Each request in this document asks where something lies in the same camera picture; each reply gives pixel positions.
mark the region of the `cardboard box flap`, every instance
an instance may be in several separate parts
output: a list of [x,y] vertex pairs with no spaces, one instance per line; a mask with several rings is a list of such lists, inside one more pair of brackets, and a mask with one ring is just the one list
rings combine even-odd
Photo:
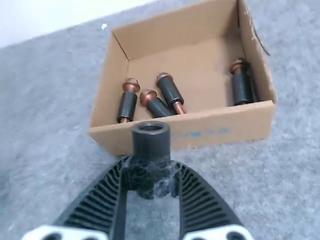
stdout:
[[254,27],[253,19],[244,0],[238,0],[239,25],[246,59],[251,63],[253,77],[259,81],[257,92],[261,101],[277,102],[276,91],[271,72],[264,58],[269,53],[262,45]]

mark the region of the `bolt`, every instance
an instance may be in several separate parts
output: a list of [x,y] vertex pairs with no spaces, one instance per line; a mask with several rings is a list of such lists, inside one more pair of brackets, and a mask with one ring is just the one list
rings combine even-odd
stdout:
[[137,103],[136,93],[140,91],[140,85],[136,79],[128,78],[122,84],[122,89],[123,94],[117,115],[117,122],[120,124],[133,121]]
[[154,90],[146,89],[140,94],[140,103],[146,107],[154,118],[172,116],[168,106],[157,97],[157,93]]
[[166,103],[174,109],[176,114],[186,113],[183,106],[184,99],[174,82],[174,78],[169,73],[160,73],[156,77],[156,86],[160,88]]

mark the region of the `black rubber sleeve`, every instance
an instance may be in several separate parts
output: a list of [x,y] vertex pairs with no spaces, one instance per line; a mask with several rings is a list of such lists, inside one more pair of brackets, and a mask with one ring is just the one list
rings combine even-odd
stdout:
[[120,123],[121,118],[128,118],[130,121],[134,120],[137,95],[134,92],[126,91],[122,94],[119,110],[116,121]]
[[172,105],[176,102],[185,103],[185,100],[181,96],[174,80],[169,76],[160,78],[157,82],[157,86],[161,90],[161,93],[168,104],[172,108]]
[[235,106],[254,102],[250,76],[247,73],[241,72],[233,75],[232,93]]
[[150,99],[146,103],[146,108],[154,118],[162,118],[174,115],[168,106],[158,97]]

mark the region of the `bolt head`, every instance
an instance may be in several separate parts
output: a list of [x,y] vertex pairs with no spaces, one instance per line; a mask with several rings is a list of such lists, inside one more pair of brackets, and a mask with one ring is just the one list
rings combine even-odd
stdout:
[[234,74],[237,68],[245,68],[247,69],[249,66],[247,60],[243,57],[238,57],[233,63],[231,64],[229,71],[231,74]]
[[154,99],[156,97],[157,97],[156,91],[150,90],[150,89],[143,90],[140,94],[140,103],[142,106],[145,107],[145,106],[147,106],[147,102],[150,99]]
[[125,92],[138,93],[140,91],[140,85],[138,80],[134,78],[128,78],[123,84],[122,89]]

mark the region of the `copper bolt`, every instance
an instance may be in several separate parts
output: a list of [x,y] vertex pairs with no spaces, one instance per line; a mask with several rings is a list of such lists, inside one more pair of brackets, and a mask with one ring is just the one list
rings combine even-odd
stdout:
[[239,74],[248,69],[248,62],[243,57],[238,57],[230,66],[231,74]]
[[[140,85],[139,85],[139,82],[134,79],[134,78],[128,78],[123,84],[122,84],[122,89],[124,92],[131,92],[131,93],[137,93],[140,91]],[[135,98],[134,100],[134,108],[136,106],[136,102],[137,102],[137,98]],[[132,114],[132,116],[128,116],[127,117],[127,113],[124,115],[123,114],[123,108],[125,108],[123,105],[120,106],[120,109],[119,109],[119,113],[118,113],[118,117],[117,117],[117,121],[118,123],[120,124],[123,124],[123,123],[128,123],[128,122],[131,122],[130,118],[133,118],[133,114],[135,112],[135,109],[131,109],[130,110],[130,113]]]
[[143,90],[140,94],[140,103],[142,106],[146,107],[147,106],[147,102],[150,99],[154,99],[157,97],[157,93],[154,90],[150,90],[150,89],[146,89]]
[[182,105],[182,103],[180,101],[176,101],[173,104],[173,109],[176,112],[176,114],[185,114],[186,113],[184,106]]
[[140,91],[140,85],[134,78],[128,78],[123,84],[122,89],[124,92],[137,93]]
[[181,96],[174,78],[167,72],[162,72],[156,77],[156,86],[160,88],[161,93],[170,108],[174,109],[174,112],[178,115],[185,114],[183,103],[184,99]]

